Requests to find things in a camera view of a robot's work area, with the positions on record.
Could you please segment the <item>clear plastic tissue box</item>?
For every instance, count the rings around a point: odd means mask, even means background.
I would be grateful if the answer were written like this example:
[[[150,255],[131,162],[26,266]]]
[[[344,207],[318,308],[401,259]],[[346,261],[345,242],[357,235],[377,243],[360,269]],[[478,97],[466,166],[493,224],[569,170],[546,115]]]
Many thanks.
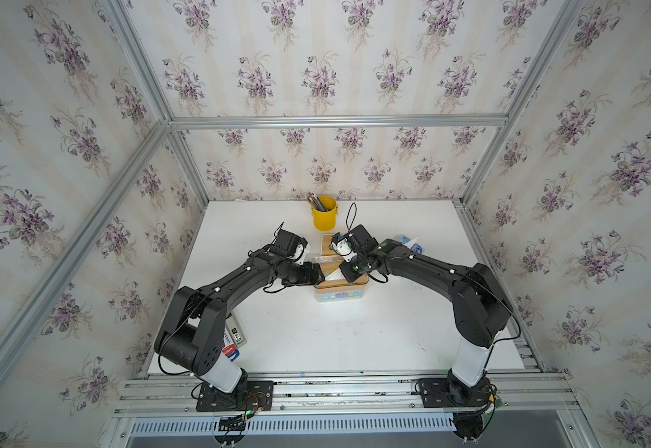
[[[353,283],[349,283],[340,270],[342,257],[317,257],[314,261],[318,262],[325,277],[322,283],[314,286],[315,298],[318,302],[359,299],[364,296],[369,277],[363,274]]]

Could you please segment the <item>bamboo tissue box lid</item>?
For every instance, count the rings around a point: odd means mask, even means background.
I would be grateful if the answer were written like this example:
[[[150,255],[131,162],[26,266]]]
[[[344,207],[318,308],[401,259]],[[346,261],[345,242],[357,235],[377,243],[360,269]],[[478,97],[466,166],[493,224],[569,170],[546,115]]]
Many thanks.
[[[343,287],[364,287],[369,281],[366,274],[359,276],[353,282],[349,282],[345,274],[340,270],[340,261],[329,261],[321,263],[320,267],[323,272],[323,282],[315,286],[316,289],[342,289]]]

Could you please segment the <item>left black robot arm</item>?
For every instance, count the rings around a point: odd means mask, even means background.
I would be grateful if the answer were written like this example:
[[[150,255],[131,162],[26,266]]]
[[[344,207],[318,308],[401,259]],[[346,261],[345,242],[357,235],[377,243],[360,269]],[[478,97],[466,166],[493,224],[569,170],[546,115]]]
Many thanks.
[[[243,392],[247,373],[224,353],[226,318],[258,290],[279,281],[283,289],[317,286],[325,281],[318,263],[306,260],[308,241],[277,231],[271,243],[249,253],[226,276],[198,289],[175,291],[155,338],[155,355],[192,373],[211,388]]]

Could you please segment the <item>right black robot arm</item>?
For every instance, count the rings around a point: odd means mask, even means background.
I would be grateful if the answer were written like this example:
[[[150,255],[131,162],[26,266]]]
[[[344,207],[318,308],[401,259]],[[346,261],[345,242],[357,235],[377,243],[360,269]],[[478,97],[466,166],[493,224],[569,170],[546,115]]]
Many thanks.
[[[362,225],[333,236],[330,247],[343,258],[340,272],[350,283],[377,272],[379,283],[402,277],[450,301],[460,343],[449,375],[467,388],[481,382],[496,336],[514,317],[491,268],[439,261],[393,239],[379,242]]]

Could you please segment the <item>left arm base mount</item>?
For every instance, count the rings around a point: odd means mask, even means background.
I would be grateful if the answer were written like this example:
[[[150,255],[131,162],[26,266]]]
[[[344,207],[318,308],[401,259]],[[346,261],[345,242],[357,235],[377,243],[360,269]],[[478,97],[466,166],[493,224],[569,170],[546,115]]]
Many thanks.
[[[198,412],[232,414],[218,420],[214,439],[221,447],[235,447],[245,436],[250,421],[259,412],[271,410],[274,386],[272,381],[241,379],[231,393],[226,393],[202,382],[191,390],[191,397]]]

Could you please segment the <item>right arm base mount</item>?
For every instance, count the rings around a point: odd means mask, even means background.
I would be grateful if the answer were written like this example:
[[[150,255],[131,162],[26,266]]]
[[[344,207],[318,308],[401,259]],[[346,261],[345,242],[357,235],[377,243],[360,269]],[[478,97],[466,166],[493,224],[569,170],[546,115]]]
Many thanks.
[[[497,407],[498,389],[486,376],[467,386],[448,373],[445,378],[420,379],[414,388],[424,408],[452,408],[454,434],[462,442],[478,442]]]

